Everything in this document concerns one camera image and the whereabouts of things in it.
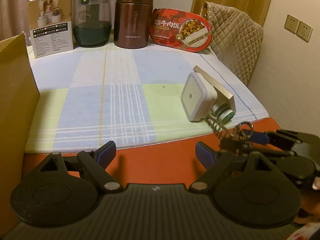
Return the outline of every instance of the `product box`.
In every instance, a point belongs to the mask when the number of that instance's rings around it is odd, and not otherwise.
[[[24,150],[38,99],[24,35],[0,41],[0,238],[18,223],[10,194],[21,180]]]
[[[29,29],[35,58],[73,49],[72,0],[30,0]]]
[[[191,52],[205,49],[212,40],[207,20],[194,13],[174,9],[154,9],[150,36],[159,45]]]

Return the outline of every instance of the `cardboard box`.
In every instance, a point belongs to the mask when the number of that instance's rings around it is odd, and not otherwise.
[[[35,58],[73,49],[72,0],[30,0],[29,29]]]
[[[18,223],[10,194],[21,180],[24,149],[38,99],[24,35],[0,41],[0,235]]]

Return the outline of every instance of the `chain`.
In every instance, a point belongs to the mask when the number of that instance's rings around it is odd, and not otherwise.
[[[247,141],[253,134],[253,125],[250,122],[241,122],[232,131],[229,131],[221,121],[210,113],[205,121],[213,129],[215,135],[221,140],[222,138],[232,138],[237,141]],[[250,128],[250,133],[246,135],[244,131],[240,128],[242,125],[248,125]]]

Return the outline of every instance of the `ribbed black surface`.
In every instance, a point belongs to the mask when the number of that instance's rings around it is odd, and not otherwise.
[[[4,239],[20,240],[283,240],[293,225],[272,229],[247,228],[229,221],[206,195],[184,185],[130,184],[106,195],[86,218],[60,228],[33,228],[20,223]]]

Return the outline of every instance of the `silver screw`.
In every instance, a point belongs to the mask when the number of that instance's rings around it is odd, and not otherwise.
[[[195,182],[192,183],[191,187],[193,187],[195,190],[205,190],[208,185],[204,182]]]
[[[120,188],[120,184],[117,182],[107,182],[104,187],[107,190],[116,190]]]

